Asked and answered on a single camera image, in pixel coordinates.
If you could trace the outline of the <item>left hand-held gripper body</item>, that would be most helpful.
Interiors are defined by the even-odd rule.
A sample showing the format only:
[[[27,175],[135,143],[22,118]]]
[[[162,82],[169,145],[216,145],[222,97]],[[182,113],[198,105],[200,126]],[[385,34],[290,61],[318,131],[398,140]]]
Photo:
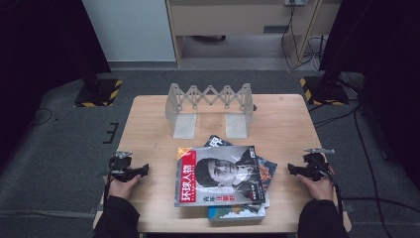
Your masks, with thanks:
[[[109,160],[110,174],[117,180],[126,182],[141,173],[140,169],[132,169],[132,152],[117,151]]]

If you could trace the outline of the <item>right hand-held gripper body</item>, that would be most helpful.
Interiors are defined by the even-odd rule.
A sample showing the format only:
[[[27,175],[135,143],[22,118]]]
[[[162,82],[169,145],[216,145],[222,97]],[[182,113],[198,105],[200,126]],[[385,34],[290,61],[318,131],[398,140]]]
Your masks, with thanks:
[[[307,163],[306,177],[312,178],[314,181],[322,178],[333,178],[333,173],[329,169],[329,164],[326,161],[325,154],[334,154],[334,150],[328,150],[321,147],[313,149],[305,149],[307,155],[303,156],[304,162]]]

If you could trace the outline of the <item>dark illustrated cover magazine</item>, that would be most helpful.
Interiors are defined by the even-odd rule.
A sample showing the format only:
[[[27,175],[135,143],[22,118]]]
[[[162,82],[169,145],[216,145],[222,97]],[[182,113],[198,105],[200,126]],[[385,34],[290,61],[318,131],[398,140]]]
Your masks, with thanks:
[[[211,135],[207,140],[205,147],[221,147],[221,146],[232,146],[232,143],[229,141],[223,140],[222,138]],[[275,174],[277,164],[270,162],[260,156],[256,156],[256,159],[259,163],[261,180],[262,180],[262,188],[264,191],[267,191],[271,180]]]

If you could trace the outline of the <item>red portrait cover magazine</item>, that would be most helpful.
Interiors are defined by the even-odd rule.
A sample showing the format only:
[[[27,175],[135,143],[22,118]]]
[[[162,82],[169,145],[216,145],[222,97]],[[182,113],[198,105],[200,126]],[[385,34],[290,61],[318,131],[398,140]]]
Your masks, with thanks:
[[[254,146],[178,149],[175,206],[264,202],[265,193]]]

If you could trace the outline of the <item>grey metal expandable book rack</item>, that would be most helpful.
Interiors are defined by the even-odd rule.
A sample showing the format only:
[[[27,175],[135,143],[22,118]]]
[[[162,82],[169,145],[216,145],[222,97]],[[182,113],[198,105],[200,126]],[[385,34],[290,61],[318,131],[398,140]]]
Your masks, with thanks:
[[[177,83],[173,83],[165,103],[165,117],[172,126],[173,137],[193,139],[198,116],[205,109],[213,109],[214,112],[224,115],[227,138],[247,139],[256,111],[251,85],[244,83],[237,91],[230,85],[223,86],[221,90],[213,85],[208,85],[203,90],[197,85],[191,85],[183,91]]]

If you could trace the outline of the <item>person's left hand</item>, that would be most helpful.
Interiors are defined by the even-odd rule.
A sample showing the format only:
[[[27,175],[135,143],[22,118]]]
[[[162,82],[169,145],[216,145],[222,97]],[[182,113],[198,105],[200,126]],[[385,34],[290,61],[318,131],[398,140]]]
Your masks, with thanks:
[[[116,196],[124,199],[128,199],[132,192],[132,189],[136,184],[139,183],[141,176],[135,176],[129,181],[119,181],[115,178],[112,178],[109,182],[109,191],[110,196]]]

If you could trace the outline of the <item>person's right hand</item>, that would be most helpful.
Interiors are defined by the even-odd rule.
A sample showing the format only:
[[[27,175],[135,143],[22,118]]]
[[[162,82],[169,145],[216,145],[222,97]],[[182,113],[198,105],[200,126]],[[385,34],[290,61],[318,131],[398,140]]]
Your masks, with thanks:
[[[308,188],[313,198],[317,200],[333,200],[334,189],[328,178],[322,178],[317,181],[313,181],[302,175],[297,175],[296,178]]]

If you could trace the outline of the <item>black stand with striped base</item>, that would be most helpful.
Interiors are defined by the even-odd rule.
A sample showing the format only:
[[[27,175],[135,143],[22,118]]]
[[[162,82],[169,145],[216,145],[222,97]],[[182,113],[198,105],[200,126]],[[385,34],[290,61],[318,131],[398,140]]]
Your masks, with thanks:
[[[340,65],[344,53],[336,53],[327,64],[322,76],[305,76],[299,80],[310,105],[346,105],[349,97],[339,84]]]
[[[76,65],[83,79],[83,85],[75,100],[75,107],[110,106],[122,85],[121,79],[99,79],[87,62]]]

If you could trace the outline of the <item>long grey floor strip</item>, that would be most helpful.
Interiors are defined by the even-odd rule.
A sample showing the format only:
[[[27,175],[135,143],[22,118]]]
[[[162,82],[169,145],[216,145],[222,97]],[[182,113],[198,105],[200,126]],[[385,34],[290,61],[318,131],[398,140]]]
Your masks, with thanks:
[[[46,216],[60,218],[94,218],[95,214],[71,211],[48,211],[48,210],[0,210],[4,216]]]

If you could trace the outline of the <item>white cabinet panel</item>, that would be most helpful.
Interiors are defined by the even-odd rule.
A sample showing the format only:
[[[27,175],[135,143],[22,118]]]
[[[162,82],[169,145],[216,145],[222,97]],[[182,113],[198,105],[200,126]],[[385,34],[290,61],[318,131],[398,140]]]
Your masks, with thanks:
[[[175,61],[165,0],[82,0],[108,61]]]

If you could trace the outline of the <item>black curtain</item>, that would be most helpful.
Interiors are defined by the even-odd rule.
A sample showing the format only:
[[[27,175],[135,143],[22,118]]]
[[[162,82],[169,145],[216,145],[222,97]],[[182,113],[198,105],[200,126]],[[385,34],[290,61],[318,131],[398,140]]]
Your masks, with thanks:
[[[420,0],[342,0],[321,69],[365,77],[363,106],[386,156],[420,186]]]
[[[0,168],[45,93],[80,78],[65,38],[94,72],[110,70],[82,0],[0,0]]]

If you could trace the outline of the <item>light wooden desk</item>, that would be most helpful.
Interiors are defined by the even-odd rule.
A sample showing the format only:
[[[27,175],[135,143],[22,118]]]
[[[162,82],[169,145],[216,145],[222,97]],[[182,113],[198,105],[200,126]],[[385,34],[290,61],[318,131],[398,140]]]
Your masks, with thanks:
[[[175,58],[181,61],[187,36],[282,34],[286,56],[302,63],[309,40],[330,33],[342,0],[165,0]]]

